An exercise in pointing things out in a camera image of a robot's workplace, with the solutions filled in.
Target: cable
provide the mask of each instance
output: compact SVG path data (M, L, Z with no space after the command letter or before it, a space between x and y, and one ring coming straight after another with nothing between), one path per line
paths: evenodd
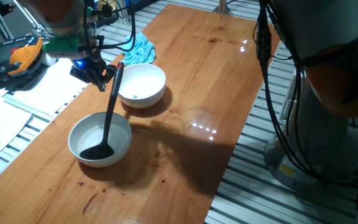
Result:
M279 57L276 57L274 55L272 55L272 57L275 58L275 59L278 59L278 60L291 60L293 58L292 56L287 57L287 58L279 58Z
M86 0L84 0L84 19L83 19L83 26L84 26L84 34L85 34L85 41L86 41L86 44L88 46L91 45L91 41L90 41L90 37L88 35L88 29L87 29L87 26L88 26L88 23L87 23L87 10L88 10L88 7L86 6ZM93 54L92 54L92 50L91 49L87 49L86 50L88 52L88 55L90 57L90 59L93 61L93 62L97 62L97 60L93 57Z
M124 7L124 8L121 8L121 9L118 9L118 10L115 10L113 11L114 12L119 12L119 11L122 11L124 9L127 9L127 8L131 8L133 9L133 6L134 6L134 3L132 1L130 1L130 6L127 6L127 7ZM132 11L132 15L131 15L131 22L132 22L132 30L131 30L131 36L129 37L129 39L125 42L121 42L121 43L118 43L118 44L111 44L111 45L98 45L98 46L91 46L90 44L90 40L89 40L89 35L88 35L88 32L87 32L87 29L86 29L86 10L87 10L87 7L85 6L85 9L84 9L84 29L85 29L85 39L86 39L86 43L87 43L87 46L81 46L79 48L79 50L85 50L88 52L89 54L89 57L91 58L91 60L93 61L94 58L92 56L92 53L91 53L91 50L92 49L99 49L99 50L103 50L103 49L113 49L113 48L117 48L119 50L122 50L122 51L125 51L125 52L129 52L131 51L134 47L135 47L135 36L136 36L136 26L135 26L135 13L133 10ZM132 41L132 45L129 49L123 49L121 47L118 47L120 45L124 45L124 44L128 44L129 42Z
M119 13L117 13L118 17L120 17L121 19L124 19L124 13L122 12L122 8L121 8L120 4L118 3L117 0L114 0L114 1L117 3L117 6L118 6L119 10L121 11L121 16L119 16Z
M255 30L256 30L256 27L258 26L258 22L256 22L255 24L255 27L254 27L254 31L252 32L252 39L254 40L254 43L256 44L256 40L255 40ZM274 55L270 55L271 57L275 58L275 59L278 59L278 60L291 60L292 59L292 56L289 56L288 58L279 58L279 57L276 57Z
M228 1L226 4L230 4L230 3L233 3L233 2L241 2L241 1L238 1L238 0L232 0L232 1Z

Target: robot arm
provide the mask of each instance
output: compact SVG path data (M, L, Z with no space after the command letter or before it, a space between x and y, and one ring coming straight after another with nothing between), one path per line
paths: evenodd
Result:
M93 83L100 91L106 89L106 83L112 79L116 70L114 65L106 65L100 56L100 51L119 48L120 45L129 42L132 42L132 47L126 50L132 50L134 46L134 15L132 15L131 38L127 42L103 45L104 37L96 35L94 22L98 20L99 14L111 17L117 12L112 7L104 5L101 11L94 10L93 7L88 7L94 4L93 0L20 0L19 2L53 36L53 40L45 44L43 50L51 57L71 59L73 66L70 74L86 83Z

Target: blue cloth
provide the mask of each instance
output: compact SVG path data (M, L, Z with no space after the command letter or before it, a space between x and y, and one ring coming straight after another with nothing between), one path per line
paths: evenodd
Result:
M130 49L132 41L122 46L123 49ZM139 32L136 34L135 47L130 52L122 52L125 58L124 65L134 65L137 63L152 63L155 58L154 44L147 40L147 37Z

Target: wooden tabletop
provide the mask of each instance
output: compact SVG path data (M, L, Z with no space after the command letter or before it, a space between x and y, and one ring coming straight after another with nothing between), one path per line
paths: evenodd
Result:
M167 5L143 30L167 76L162 100L117 101L132 126L125 157L96 169L71 154L72 127L107 107L111 83L88 86L1 174L0 223L202 223L262 83L254 26Z

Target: white bowl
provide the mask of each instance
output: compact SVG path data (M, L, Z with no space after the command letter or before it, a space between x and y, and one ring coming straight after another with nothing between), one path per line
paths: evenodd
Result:
M124 68L119 98L133 108L146 108L158 102L167 78L161 68L141 63Z
M108 144L114 149L114 155L105 159L89 160L80 157L87 148L99 144L103 138L106 112L91 114L79 121L68 137L71 153L82 163L91 167L107 167L120 161L129 149L132 140L131 126L127 119L114 113L112 115Z

